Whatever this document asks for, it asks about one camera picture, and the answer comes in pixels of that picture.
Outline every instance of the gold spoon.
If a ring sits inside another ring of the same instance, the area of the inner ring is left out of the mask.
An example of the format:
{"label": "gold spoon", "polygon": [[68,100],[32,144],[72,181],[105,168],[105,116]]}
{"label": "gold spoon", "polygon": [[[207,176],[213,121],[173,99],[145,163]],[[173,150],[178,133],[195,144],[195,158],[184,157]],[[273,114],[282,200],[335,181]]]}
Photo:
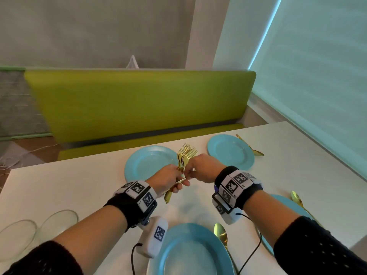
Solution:
{"label": "gold spoon", "polygon": [[302,207],[305,211],[308,212],[308,214],[310,214],[312,216],[312,218],[320,225],[320,222],[316,220],[316,218],[307,210],[305,209],[305,207],[303,206],[302,200],[300,199],[300,197],[298,196],[298,194],[294,191],[291,191],[291,199],[293,202],[295,202],[296,204],[298,204],[300,207]]}
{"label": "gold spoon", "polygon": [[231,253],[228,251],[228,247],[227,247],[227,245],[228,245],[228,237],[227,237],[226,229],[221,224],[216,223],[214,225],[214,234],[222,242],[224,248],[226,248],[226,250],[227,250],[227,252],[229,254],[229,257],[231,258],[231,261],[232,261],[233,267],[234,267],[234,269],[236,271],[236,274],[238,274],[238,269],[237,269],[237,266],[235,264],[235,261],[232,259]]}
{"label": "gold spoon", "polygon": [[[244,142],[245,142],[245,140],[244,140],[244,139],[242,139],[240,135],[236,134],[236,136],[237,136],[237,138],[238,138],[238,139],[240,139],[240,140],[242,140],[242,141],[244,141]],[[264,154],[263,154],[261,151],[253,150],[253,149],[252,149],[252,151],[253,151],[253,153],[254,153],[255,155],[258,155],[258,156],[264,156]]]}

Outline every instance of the black cable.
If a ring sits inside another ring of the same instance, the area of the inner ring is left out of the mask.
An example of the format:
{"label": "black cable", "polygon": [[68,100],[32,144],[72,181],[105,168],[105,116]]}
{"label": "black cable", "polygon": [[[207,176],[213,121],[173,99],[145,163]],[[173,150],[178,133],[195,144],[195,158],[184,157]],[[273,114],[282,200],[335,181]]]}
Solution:
{"label": "black cable", "polygon": [[135,247],[136,246],[142,246],[142,244],[141,243],[135,244],[134,247],[132,248],[132,251],[131,251],[131,269],[132,269],[133,275],[135,275],[134,258],[133,258],[133,256],[134,256],[134,250],[135,250]]}
{"label": "black cable", "polygon": [[[242,214],[242,213],[236,213],[236,215],[242,215],[244,217],[246,217],[247,219],[249,219],[251,222],[252,220],[250,219],[250,217],[246,216],[245,214]],[[246,263],[251,259],[251,257],[253,256],[253,254],[256,252],[257,248],[259,248],[260,244],[261,244],[261,241],[262,241],[262,235],[260,234],[260,241],[259,241],[259,244],[256,246],[255,250],[253,250],[253,252],[251,253],[251,255],[247,258],[247,260],[245,261],[245,263],[243,264],[243,266],[241,267],[240,271],[238,272],[238,274],[241,273],[242,269],[245,267]]]}

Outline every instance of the seat cushion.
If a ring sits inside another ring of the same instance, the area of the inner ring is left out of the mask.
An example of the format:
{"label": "seat cushion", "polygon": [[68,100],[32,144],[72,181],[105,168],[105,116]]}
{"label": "seat cushion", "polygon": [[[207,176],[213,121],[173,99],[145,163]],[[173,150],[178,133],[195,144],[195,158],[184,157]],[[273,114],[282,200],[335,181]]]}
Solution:
{"label": "seat cushion", "polygon": [[215,126],[215,127],[175,132],[175,133],[169,133],[169,134],[163,134],[163,135],[157,135],[157,136],[126,140],[126,141],[121,141],[121,142],[93,145],[93,146],[80,147],[80,148],[71,148],[69,150],[61,151],[59,153],[58,160],[83,157],[83,156],[110,152],[110,151],[116,151],[116,150],[124,150],[126,148],[141,147],[141,146],[146,146],[146,145],[164,143],[164,142],[169,142],[169,141],[174,141],[174,140],[208,135],[208,134],[219,133],[219,132],[230,131],[230,130],[241,129],[241,128],[244,128],[242,124],[220,125],[220,126]]}
{"label": "seat cushion", "polygon": [[58,143],[240,119],[255,77],[250,70],[25,72]]}

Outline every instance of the hand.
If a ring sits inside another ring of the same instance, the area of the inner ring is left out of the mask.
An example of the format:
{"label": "hand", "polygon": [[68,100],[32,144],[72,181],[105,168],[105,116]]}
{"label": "hand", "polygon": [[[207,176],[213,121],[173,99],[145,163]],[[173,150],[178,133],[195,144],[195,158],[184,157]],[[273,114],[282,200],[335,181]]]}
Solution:
{"label": "hand", "polygon": [[172,188],[173,193],[178,193],[179,190],[182,190],[182,184],[190,186],[188,180],[185,180],[182,184],[176,184],[177,180],[182,179],[181,175],[182,173],[177,169],[177,166],[170,164],[164,166],[153,176],[148,178],[146,182],[154,189],[157,196],[160,197],[170,188]]}
{"label": "hand", "polygon": [[185,177],[188,180],[194,178],[205,183],[212,183],[225,167],[226,165],[215,157],[202,153],[189,160],[185,168]]}

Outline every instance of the clear glass plate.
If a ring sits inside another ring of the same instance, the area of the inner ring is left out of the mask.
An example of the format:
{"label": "clear glass plate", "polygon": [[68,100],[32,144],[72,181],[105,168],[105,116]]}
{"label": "clear glass plate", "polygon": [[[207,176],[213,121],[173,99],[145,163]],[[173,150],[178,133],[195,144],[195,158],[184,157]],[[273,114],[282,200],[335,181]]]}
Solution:
{"label": "clear glass plate", "polygon": [[0,261],[7,261],[21,254],[32,242],[37,224],[32,220],[20,220],[0,232]]}
{"label": "clear glass plate", "polygon": [[79,217],[75,211],[64,209],[52,214],[43,222],[37,231],[37,244],[49,241],[66,229],[78,223]]}

